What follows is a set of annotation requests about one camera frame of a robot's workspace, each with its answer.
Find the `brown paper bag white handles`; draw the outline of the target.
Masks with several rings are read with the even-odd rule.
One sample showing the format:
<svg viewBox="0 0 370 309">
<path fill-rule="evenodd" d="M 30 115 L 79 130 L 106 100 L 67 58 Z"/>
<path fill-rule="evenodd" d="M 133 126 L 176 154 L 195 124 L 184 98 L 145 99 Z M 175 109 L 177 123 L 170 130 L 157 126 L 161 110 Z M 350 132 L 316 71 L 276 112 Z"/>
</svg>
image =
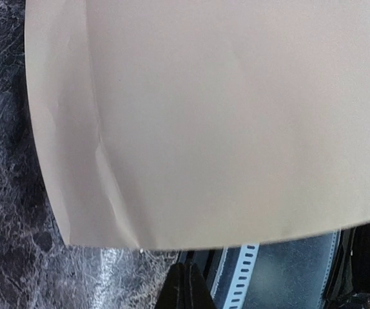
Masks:
<svg viewBox="0 0 370 309">
<path fill-rule="evenodd" d="M 27 1 L 68 245 L 195 249 L 370 221 L 370 1 Z"/>
</svg>

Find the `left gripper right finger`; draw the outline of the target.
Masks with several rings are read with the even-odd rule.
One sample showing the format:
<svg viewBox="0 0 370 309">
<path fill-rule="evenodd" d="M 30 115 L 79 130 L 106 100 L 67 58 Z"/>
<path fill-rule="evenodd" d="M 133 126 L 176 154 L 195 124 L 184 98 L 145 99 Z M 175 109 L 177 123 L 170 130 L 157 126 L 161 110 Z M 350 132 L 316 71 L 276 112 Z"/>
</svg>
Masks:
<svg viewBox="0 0 370 309">
<path fill-rule="evenodd" d="M 206 282 L 196 264 L 185 264 L 184 307 L 191 309 L 216 309 Z"/>
</svg>

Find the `black front table rail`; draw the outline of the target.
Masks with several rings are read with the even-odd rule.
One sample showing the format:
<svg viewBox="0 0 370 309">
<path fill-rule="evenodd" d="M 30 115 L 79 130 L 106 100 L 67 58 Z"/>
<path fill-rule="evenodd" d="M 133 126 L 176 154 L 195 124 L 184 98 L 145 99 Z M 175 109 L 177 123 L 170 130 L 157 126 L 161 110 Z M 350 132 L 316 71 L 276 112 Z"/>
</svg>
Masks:
<svg viewBox="0 0 370 309">
<path fill-rule="evenodd" d="M 181 251 L 179 252 L 177 262 L 190 262 L 196 264 L 209 290 L 212 291 L 217 272 L 220 268 L 222 253 L 223 250 L 221 248 L 209 250 Z"/>
</svg>

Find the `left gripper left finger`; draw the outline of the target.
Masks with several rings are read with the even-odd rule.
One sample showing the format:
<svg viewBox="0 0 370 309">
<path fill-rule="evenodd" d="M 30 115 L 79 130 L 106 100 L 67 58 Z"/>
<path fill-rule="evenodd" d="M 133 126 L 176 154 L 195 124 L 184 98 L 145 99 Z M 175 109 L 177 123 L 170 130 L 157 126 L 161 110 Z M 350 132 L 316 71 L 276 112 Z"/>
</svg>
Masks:
<svg viewBox="0 0 370 309">
<path fill-rule="evenodd" d="M 186 265 L 176 263 L 167 273 L 157 300 L 157 309 L 184 309 Z"/>
</svg>

